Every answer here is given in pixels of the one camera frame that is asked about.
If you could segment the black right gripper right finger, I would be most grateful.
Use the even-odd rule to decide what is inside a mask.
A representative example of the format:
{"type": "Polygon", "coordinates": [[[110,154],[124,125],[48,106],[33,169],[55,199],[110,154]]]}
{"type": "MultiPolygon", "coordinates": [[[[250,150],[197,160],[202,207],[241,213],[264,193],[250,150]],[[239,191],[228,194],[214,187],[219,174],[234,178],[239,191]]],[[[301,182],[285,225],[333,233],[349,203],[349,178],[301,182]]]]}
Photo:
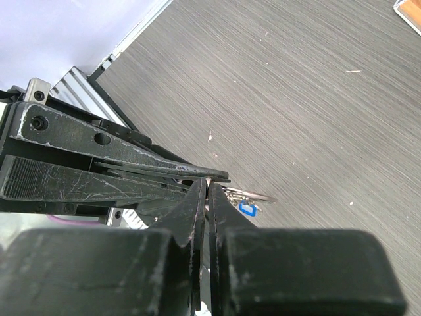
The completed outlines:
{"type": "Polygon", "coordinates": [[[209,187],[213,315],[404,315],[380,241],[354,229],[259,228],[209,187]]]}

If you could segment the large metal keyring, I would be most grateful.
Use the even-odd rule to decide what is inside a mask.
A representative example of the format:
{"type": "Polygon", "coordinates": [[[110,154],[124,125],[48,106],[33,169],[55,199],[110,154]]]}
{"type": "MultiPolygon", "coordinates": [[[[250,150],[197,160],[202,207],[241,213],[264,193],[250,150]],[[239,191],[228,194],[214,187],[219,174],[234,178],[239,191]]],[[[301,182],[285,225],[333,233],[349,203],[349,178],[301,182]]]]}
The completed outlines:
{"type": "Polygon", "coordinates": [[[238,204],[245,200],[248,201],[250,204],[254,204],[258,207],[258,211],[262,211],[260,204],[276,204],[277,199],[274,197],[270,197],[264,194],[258,194],[256,192],[250,192],[242,189],[231,188],[222,186],[222,190],[224,191],[226,197],[230,201],[230,203],[238,208],[238,204]]]}

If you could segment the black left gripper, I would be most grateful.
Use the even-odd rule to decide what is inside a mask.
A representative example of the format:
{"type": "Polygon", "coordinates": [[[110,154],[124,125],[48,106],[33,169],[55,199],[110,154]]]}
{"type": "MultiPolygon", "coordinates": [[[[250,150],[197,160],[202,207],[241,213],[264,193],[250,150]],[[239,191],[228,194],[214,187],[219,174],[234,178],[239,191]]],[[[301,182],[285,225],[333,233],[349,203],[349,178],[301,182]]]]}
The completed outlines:
{"type": "Polygon", "coordinates": [[[46,105],[18,102],[1,119],[1,212],[103,216],[113,207],[176,203],[187,194],[164,179],[111,174],[92,157],[132,172],[229,181],[226,171],[171,161],[46,105]]]}

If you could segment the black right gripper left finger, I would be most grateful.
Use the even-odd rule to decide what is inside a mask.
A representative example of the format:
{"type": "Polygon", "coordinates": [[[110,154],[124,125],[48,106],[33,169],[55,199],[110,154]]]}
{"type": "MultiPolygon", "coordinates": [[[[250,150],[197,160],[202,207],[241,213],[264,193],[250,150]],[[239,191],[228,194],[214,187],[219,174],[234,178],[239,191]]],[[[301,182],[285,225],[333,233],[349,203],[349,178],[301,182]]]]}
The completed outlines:
{"type": "Polygon", "coordinates": [[[193,315],[207,183],[144,230],[38,228],[1,256],[2,315],[193,315]]]}

